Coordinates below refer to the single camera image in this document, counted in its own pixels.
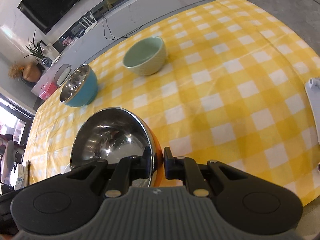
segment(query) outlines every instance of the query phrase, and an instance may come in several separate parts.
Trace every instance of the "blue bowl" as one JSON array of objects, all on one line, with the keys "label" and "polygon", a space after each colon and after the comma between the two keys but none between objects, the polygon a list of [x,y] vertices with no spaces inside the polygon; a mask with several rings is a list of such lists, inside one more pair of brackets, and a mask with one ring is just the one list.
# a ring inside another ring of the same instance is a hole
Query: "blue bowl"
[{"label": "blue bowl", "polygon": [[88,64],[78,67],[63,85],[60,102],[71,107],[90,104],[98,93],[97,76]]}]

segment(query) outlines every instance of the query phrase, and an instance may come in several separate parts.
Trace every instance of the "chair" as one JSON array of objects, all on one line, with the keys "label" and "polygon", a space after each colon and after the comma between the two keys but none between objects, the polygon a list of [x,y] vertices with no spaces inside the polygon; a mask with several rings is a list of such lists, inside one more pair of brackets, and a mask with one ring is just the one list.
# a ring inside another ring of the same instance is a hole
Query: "chair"
[{"label": "chair", "polygon": [[10,185],[10,174],[14,165],[16,150],[14,141],[8,141],[1,159],[1,182]]}]

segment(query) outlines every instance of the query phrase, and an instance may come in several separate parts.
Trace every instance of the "green bowl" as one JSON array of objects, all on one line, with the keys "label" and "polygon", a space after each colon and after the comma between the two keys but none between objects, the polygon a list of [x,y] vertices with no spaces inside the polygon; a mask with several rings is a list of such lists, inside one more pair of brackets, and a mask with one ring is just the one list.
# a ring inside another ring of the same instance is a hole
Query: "green bowl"
[{"label": "green bowl", "polygon": [[152,36],[134,44],[124,55],[123,65],[137,75],[152,75],[161,69],[165,58],[164,41]]}]

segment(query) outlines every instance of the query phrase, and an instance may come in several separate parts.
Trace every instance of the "metal screw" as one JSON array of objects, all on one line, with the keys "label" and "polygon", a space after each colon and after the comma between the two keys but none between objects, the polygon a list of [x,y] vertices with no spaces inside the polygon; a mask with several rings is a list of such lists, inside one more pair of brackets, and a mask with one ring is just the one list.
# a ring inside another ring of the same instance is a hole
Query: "metal screw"
[{"label": "metal screw", "polygon": [[110,189],[105,193],[106,197],[120,197],[121,192],[117,189]]},{"label": "metal screw", "polygon": [[162,192],[162,190],[160,190],[159,188],[156,188],[154,191],[152,191],[153,194],[160,194]]},{"label": "metal screw", "polygon": [[209,195],[209,191],[204,188],[198,188],[193,192],[193,195],[196,197],[207,197]]}]

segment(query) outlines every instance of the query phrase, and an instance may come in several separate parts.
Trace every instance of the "floor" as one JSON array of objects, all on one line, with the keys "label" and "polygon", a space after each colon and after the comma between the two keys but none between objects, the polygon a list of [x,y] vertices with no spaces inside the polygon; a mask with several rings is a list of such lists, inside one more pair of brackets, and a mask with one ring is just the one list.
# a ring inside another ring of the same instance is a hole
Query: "floor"
[{"label": "floor", "polygon": [[320,55],[320,5],[313,0],[248,0],[286,24]]},{"label": "floor", "polygon": [[[275,16],[320,55],[320,4],[313,0],[248,0]],[[303,208],[296,229],[307,240],[320,231],[320,197]]]}]

